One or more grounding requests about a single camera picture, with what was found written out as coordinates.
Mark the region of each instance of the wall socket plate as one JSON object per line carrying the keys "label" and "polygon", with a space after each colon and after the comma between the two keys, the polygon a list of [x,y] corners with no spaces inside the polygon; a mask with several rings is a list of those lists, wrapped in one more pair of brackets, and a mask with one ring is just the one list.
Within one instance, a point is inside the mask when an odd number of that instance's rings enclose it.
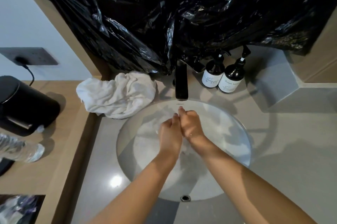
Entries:
{"label": "wall socket plate", "polygon": [[14,62],[16,57],[28,60],[28,65],[58,65],[57,61],[42,47],[0,47],[0,54]]}

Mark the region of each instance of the plug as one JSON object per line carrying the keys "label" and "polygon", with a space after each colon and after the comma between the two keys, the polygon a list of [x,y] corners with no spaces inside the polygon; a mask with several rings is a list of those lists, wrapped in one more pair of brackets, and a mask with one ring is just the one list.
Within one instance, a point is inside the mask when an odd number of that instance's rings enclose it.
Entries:
{"label": "plug", "polygon": [[29,65],[29,61],[26,58],[20,57],[20,56],[17,56],[14,58],[14,63],[16,65],[23,66],[23,67]]}

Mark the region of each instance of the black kettle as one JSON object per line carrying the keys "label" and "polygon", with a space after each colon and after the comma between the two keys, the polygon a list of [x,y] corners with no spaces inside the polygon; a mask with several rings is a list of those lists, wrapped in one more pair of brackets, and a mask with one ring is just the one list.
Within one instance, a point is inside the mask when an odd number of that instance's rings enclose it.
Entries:
{"label": "black kettle", "polygon": [[49,126],[59,115],[59,103],[12,76],[0,76],[0,127],[19,136]]}

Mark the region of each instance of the black faucet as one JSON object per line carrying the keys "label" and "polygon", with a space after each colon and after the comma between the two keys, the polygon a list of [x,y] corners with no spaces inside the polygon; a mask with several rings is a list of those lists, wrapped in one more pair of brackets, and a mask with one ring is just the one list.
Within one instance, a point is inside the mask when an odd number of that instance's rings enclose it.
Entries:
{"label": "black faucet", "polygon": [[188,62],[177,60],[173,85],[176,87],[176,99],[179,101],[186,101],[188,99],[187,65],[196,73],[205,70],[205,66],[199,61]]}

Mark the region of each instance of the kettle handle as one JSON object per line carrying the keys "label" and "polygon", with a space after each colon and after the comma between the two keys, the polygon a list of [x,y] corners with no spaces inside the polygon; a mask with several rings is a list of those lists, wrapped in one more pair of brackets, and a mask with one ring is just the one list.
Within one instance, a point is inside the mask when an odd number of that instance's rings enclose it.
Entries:
{"label": "kettle handle", "polygon": [[22,137],[31,135],[37,129],[35,125],[32,125],[29,129],[24,128],[8,120],[6,117],[0,118],[0,127]]}

